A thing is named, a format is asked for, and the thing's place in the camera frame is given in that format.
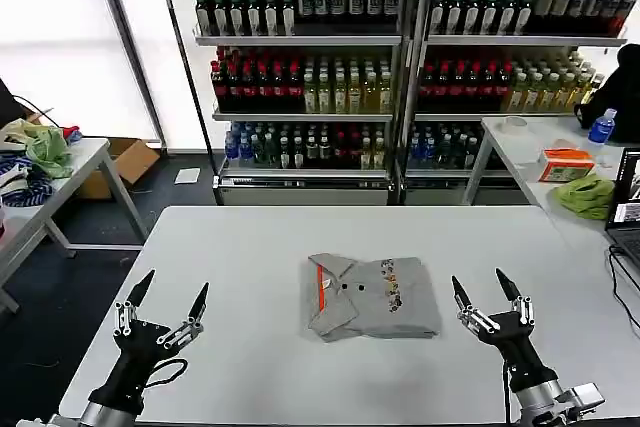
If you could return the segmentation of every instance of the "robotic arm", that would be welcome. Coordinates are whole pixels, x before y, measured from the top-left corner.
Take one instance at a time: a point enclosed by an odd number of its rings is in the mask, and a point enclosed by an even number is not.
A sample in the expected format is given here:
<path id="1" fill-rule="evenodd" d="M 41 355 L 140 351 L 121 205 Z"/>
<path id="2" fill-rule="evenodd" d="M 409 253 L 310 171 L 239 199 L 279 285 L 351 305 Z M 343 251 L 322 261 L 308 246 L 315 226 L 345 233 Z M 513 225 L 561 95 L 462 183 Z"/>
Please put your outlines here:
<path id="1" fill-rule="evenodd" d="M 595 411 L 604 398 L 595 384 L 585 384 L 563 391 L 553 369 L 545 366 L 536 353 L 529 335 L 533 332 L 533 304 L 500 270 L 496 274 L 511 310 L 485 315 L 474 307 L 458 279 L 452 277 L 454 299 L 460 308 L 458 319 L 481 342 L 495 346 L 506 363 L 509 387 L 520 403 L 521 425 L 552 427 L 581 420 Z"/>

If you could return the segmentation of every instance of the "laptop screen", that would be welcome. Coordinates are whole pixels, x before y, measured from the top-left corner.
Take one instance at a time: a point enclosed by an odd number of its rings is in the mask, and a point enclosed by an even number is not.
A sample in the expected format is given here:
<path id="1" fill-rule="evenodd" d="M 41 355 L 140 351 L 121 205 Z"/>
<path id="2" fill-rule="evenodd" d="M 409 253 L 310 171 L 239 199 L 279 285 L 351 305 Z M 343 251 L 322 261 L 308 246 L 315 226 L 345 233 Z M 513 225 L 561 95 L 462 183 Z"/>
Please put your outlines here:
<path id="1" fill-rule="evenodd" d="M 640 148 L 622 155 L 608 227 L 640 227 Z"/>

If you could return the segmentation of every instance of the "white table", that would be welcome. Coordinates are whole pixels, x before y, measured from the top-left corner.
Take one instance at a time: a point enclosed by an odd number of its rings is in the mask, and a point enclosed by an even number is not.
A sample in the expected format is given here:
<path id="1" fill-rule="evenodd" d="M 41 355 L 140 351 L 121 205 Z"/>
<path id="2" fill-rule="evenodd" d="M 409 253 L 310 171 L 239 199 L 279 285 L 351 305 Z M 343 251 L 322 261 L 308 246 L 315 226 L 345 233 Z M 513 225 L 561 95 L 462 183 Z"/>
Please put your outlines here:
<path id="1" fill-rule="evenodd" d="M 442 334 L 322 343 L 304 328 L 299 305 L 299 266 L 319 252 L 363 260 L 418 256 L 432 277 Z M 139 420 L 502 422 L 502 359 L 456 319 L 451 287 L 456 274 L 486 313 L 508 310 L 495 267 L 532 296 L 532 341 L 562 385 L 596 382 L 607 399 L 598 417 L 640 415 L 640 344 L 611 296 L 602 259 L 577 257 L 538 207 L 169 207 L 117 298 L 156 269 L 139 318 L 173 326 L 209 281 L 205 331 L 182 352 L 187 372 L 146 393 Z M 621 285 L 622 295 L 630 292 Z M 628 303 L 640 308 L 640 298 Z M 118 356 L 112 331 L 110 311 L 61 415 L 80 417 L 89 393 L 105 381 Z"/>
<path id="2" fill-rule="evenodd" d="M 57 179 L 52 182 L 55 192 L 43 205 L 5 207 L 5 232 L 0 237 L 0 308 L 6 307 L 14 313 L 18 310 L 18 303 L 1 287 L 18 269 L 22 261 L 38 246 L 45 235 L 49 235 L 68 256 L 73 256 L 75 249 L 84 247 L 70 244 L 51 220 L 51 216 L 97 168 L 100 168 L 111 192 L 123 207 L 137 237 L 141 242 L 146 240 L 147 228 L 122 184 L 122 180 L 120 180 L 115 165 L 109 157 L 108 147 L 109 141 L 103 138 L 84 138 L 71 145 L 69 147 L 71 152 L 70 166 L 73 168 L 73 174 L 69 178 Z M 103 247 L 105 246 L 90 246 L 89 248 Z"/>

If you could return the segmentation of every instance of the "table leg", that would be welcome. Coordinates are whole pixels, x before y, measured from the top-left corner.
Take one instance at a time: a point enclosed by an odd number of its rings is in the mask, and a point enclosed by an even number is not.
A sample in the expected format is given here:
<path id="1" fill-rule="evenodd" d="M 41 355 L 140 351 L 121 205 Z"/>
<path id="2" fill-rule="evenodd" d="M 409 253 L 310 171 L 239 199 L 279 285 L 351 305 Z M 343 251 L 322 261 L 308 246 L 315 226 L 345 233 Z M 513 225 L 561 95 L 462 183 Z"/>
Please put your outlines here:
<path id="1" fill-rule="evenodd" d="M 482 144 L 480 145 L 478 155 L 476 157 L 476 163 L 474 164 L 473 170 L 471 171 L 471 176 L 469 177 L 467 188 L 465 189 L 462 196 L 462 205 L 473 205 L 473 201 L 476 198 L 476 193 L 478 192 L 478 186 L 480 185 L 480 180 L 482 179 L 484 171 L 487 168 L 489 155 L 491 155 L 492 150 L 493 145 L 491 144 L 491 140 L 489 139 L 488 135 L 485 135 L 484 139 L 482 140 Z"/>
<path id="2" fill-rule="evenodd" d="M 11 297 L 6 290 L 0 288 L 0 305 L 4 305 L 12 313 L 20 310 L 20 305 Z"/>
<path id="3" fill-rule="evenodd" d="M 127 216 L 131 227 L 133 227 L 134 232 L 136 233 L 140 241 L 144 243 L 149 236 L 147 227 L 144 225 L 144 222 L 140 218 L 140 214 L 138 213 L 136 206 L 133 204 L 131 197 L 129 197 L 127 189 L 122 183 L 122 180 L 120 180 L 120 176 L 118 175 L 116 166 L 114 165 L 108 154 L 105 154 L 102 158 L 102 162 L 100 163 L 100 170 L 107 179 L 107 184 L 109 184 L 111 193 L 124 209 L 124 213 Z"/>
<path id="4" fill-rule="evenodd" d="M 47 229 L 49 238 L 53 240 L 53 243 L 58 246 L 62 254 L 69 259 L 73 259 L 76 256 L 76 251 L 73 250 L 71 244 L 69 243 L 69 240 L 58 228 L 56 223 L 53 220 L 48 219 L 45 220 L 44 226 Z"/>

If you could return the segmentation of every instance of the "white wall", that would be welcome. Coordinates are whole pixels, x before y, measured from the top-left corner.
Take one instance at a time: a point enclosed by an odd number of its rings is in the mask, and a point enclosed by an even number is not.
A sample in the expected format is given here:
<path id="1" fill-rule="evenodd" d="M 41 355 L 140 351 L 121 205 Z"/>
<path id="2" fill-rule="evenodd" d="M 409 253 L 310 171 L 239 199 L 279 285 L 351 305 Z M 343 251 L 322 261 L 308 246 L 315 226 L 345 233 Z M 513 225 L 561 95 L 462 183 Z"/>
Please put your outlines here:
<path id="1" fill-rule="evenodd" d="M 86 135 L 156 139 L 106 0 L 1 0 L 0 77 Z"/>

